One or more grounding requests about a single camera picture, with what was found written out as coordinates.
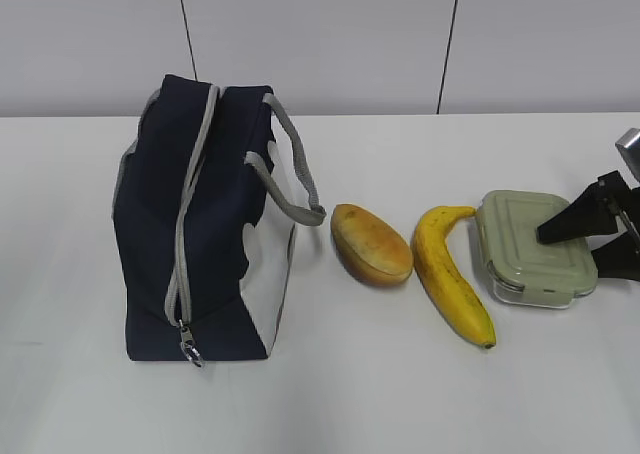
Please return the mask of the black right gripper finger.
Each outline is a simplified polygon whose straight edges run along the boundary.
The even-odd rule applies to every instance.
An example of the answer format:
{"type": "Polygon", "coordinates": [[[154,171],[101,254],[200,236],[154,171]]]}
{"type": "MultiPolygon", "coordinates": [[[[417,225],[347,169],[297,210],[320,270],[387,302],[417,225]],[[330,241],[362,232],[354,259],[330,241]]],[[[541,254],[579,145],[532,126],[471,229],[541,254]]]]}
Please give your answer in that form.
{"type": "Polygon", "coordinates": [[[599,176],[560,213],[537,227],[543,245],[618,232],[617,218],[630,220],[630,188],[619,171],[599,176]]]}
{"type": "Polygon", "coordinates": [[[591,251],[599,278],[639,279],[639,231],[626,230],[591,251]]]}

